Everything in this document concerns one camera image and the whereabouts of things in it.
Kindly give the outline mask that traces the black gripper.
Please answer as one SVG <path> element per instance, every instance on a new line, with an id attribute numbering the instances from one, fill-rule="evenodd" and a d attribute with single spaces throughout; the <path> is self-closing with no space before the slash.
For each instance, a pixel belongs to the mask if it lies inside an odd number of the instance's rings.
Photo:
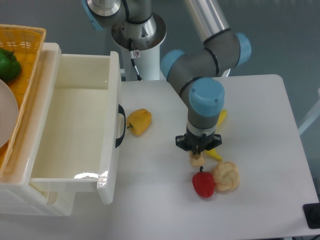
<path id="1" fill-rule="evenodd" d="M 191 152 L 193 155 L 210 151 L 221 144 L 222 136 L 215 133 L 211 135 L 203 133 L 201 136 L 197 136 L 187 131 L 186 134 L 175 137 L 175 145 L 186 152 Z"/>

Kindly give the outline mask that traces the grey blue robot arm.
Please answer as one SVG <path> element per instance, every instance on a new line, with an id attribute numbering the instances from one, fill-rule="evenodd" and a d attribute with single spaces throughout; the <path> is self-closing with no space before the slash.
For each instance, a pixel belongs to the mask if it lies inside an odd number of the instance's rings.
<path id="1" fill-rule="evenodd" d="M 186 132 L 175 138 L 177 147 L 194 155 L 222 143 L 216 134 L 225 90 L 215 80 L 246 62 L 251 44 L 242 33 L 233 33 L 215 0 L 187 0 L 185 6 L 203 43 L 192 55 L 172 50 L 160 57 L 167 30 L 152 11 L 149 0 L 84 0 L 83 9 L 92 26 L 111 28 L 120 47 L 127 81 L 164 77 L 188 109 Z"/>

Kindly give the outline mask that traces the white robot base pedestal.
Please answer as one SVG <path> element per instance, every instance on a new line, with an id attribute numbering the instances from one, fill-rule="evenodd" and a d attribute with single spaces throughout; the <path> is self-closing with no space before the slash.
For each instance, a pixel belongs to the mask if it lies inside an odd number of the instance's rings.
<path id="1" fill-rule="evenodd" d="M 147 50 L 135 50 L 134 54 L 136 58 L 134 63 L 138 73 L 143 81 L 155 81 L 155 80 L 165 80 L 163 73 L 160 70 L 160 44 L 147 49 Z M 119 45 L 120 55 L 122 58 L 122 69 L 121 77 L 126 82 L 137 81 L 137 72 L 135 67 L 132 65 L 131 57 L 133 56 L 128 49 Z"/>

